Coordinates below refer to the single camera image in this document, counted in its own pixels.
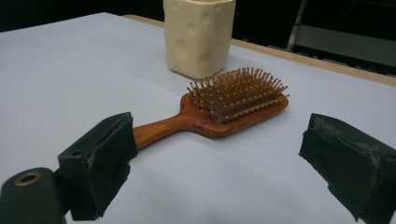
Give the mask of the cream dimpled holder cup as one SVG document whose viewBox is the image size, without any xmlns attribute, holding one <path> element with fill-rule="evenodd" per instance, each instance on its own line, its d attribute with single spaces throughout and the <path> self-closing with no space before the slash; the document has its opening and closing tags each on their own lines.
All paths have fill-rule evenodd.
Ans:
<svg viewBox="0 0 396 224">
<path fill-rule="evenodd" d="M 226 66 L 236 0 L 163 0 L 166 59 L 191 78 L 211 77 Z"/>
</svg>

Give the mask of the grey metal stand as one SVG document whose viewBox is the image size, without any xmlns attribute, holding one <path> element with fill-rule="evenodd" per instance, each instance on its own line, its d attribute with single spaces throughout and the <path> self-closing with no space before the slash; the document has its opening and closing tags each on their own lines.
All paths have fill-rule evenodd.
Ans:
<svg viewBox="0 0 396 224">
<path fill-rule="evenodd" d="M 396 0 L 302 0 L 291 50 L 396 68 Z"/>
</svg>

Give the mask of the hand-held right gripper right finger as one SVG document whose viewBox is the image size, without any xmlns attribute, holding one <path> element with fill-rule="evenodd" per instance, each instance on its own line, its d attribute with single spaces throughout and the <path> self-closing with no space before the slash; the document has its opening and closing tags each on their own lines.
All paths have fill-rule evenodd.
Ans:
<svg viewBox="0 0 396 224">
<path fill-rule="evenodd" d="M 355 219 L 390 223 L 396 212 L 396 149 L 340 119 L 313 113 L 299 155 Z"/>
</svg>

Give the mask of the wooden paddle hairbrush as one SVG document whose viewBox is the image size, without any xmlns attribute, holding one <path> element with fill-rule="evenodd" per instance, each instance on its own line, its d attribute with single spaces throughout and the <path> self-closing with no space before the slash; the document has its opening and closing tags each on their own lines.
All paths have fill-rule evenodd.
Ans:
<svg viewBox="0 0 396 224">
<path fill-rule="evenodd" d="M 260 68 L 242 67 L 190 83 L 178 114 L 134 128 L 140 149 L 173 134 L 190 131 L 209 138 L 240 132 L 283 111 L 287 86 Z"/>
</svg>

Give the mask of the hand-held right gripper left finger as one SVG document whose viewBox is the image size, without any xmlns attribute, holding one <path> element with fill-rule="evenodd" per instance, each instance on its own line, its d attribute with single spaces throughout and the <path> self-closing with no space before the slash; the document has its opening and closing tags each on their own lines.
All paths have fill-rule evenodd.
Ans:
<svg viewBox="0 0 396 224">
<path fill-rule="evenodd" d="M 55 172 L 64 209 L 74 220 L 102 217 L 138 154 L 129 112 L 103 119 L 58 155 Z"/>
</svg>

